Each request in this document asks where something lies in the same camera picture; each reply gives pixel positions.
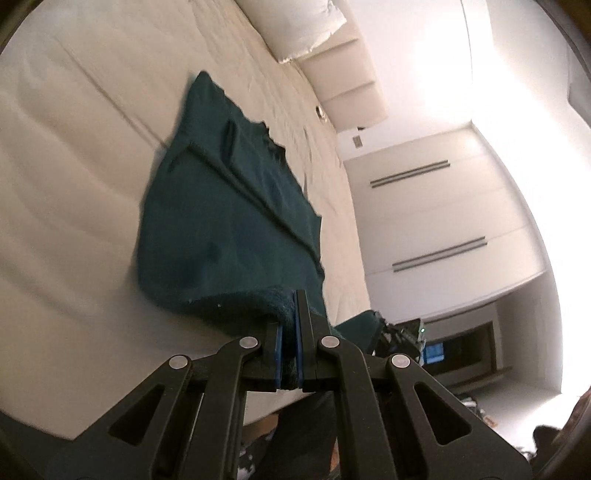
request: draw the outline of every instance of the cabinet handle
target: cabinet handle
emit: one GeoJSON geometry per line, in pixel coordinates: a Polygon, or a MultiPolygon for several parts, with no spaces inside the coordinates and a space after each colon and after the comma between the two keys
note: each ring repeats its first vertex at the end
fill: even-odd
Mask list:
{"type": "Polygon", "coordinates": [[[438,260],[445,258],[455,257],[456,255],[464,254],[470,250],[476,248],[485,247],[488,244],[485,236],[480,236],[474,240],[469,240],[462,244],[453,245],[452,247],[444,248],[443,250],[437,250],[430,254],[420,255],[419,257],[409,258],[408,260],[402,260],[392,264],[392,270],[394,272],[400,272],[408,268],[418,267],[419,265],[425,265],[433,263],[438,260]]]}
{"type": "Polygon", "coordinates": [[[435,163],[430,163],[429,165],[423,165],[422,167],[412,168],[411,170],[395,173],[394,175],[388,175],[387,177],[382,177],[381,179],[372,180],[369,182],[369,184],[373,189],[376,189],[377,187],[387,185],[388,183],[393,183],[395,181],[400,181],[404,179],[410,179],[418,175],[423,175],[424,173],[429,173],[430,171],[447,168],[450,165],[451,164],[449,163],[449,160],[441,160],[435,163]]]}

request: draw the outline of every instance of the pillow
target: pillow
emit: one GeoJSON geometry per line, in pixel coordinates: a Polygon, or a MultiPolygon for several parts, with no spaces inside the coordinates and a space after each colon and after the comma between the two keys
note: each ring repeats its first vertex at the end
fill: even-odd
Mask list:
{"type": "Polygon", "coordinates": [[[347,19],[332,0],[236,0],[279,63],[323,44],[347,19]]]}

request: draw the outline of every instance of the white cabinet door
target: white cabinet door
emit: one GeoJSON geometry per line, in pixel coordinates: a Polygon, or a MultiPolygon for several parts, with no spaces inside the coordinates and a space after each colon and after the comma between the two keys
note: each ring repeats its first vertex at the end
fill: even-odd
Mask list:
{"type": "Polygon", "coordinates": [[[391,221],[358,224],[363,266],[366,275],[391,270],[392,263],[483,235],[491,241],[527,224],[523,208],[507,187],[391,221]]]}
{"type": "Polygon", "coordinates": [[[346,164],[369,296],[388,320],[450,312],[544,271],[526,208],[471,129],[346,164]],[[377,188],[370,181],[436,161],[449,167],[377,188]],[[392,264],[485,236],[488,245],[394,273],[392,264]]]}
{"type": "Polygon", "coordinates": [[[525,226],[456,257],[365,278],[372,308],[389,322],[400,322],[493,299],[543,271],[534,233],[525,226]]]}

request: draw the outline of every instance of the mattress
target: mattress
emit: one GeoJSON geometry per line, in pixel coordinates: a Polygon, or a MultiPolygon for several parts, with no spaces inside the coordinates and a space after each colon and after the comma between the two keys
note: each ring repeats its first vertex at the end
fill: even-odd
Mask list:
{"type": "MultiPolygon", "coordinates": [[[[324,299],[369,307],[336,134],[232,0],[45,0],[0,55],[0,410],[73,438],[170,356],[229,340],[137,287],[142,198],[206,70],[322,216],[324,299]]],[[[246,422],[301,396],[249,394],[246,422]]]]}

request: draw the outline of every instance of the wrinkled sheet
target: wrinkled sheet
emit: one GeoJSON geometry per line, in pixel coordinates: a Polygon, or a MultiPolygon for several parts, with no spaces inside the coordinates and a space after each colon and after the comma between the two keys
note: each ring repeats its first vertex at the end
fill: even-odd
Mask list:
{"type": "MultiPolygon", "coordinates": [[[[336,325],[369,308],[336,136],[232,0],[45,0],[0,55],[0,409],[75,437],[177,353],[229,338],[141,294],[141,202],[207,70],[287,149],[322,216],[336,325]]],[[[250,394],[246,421],[301,393],[250,394]]]]}

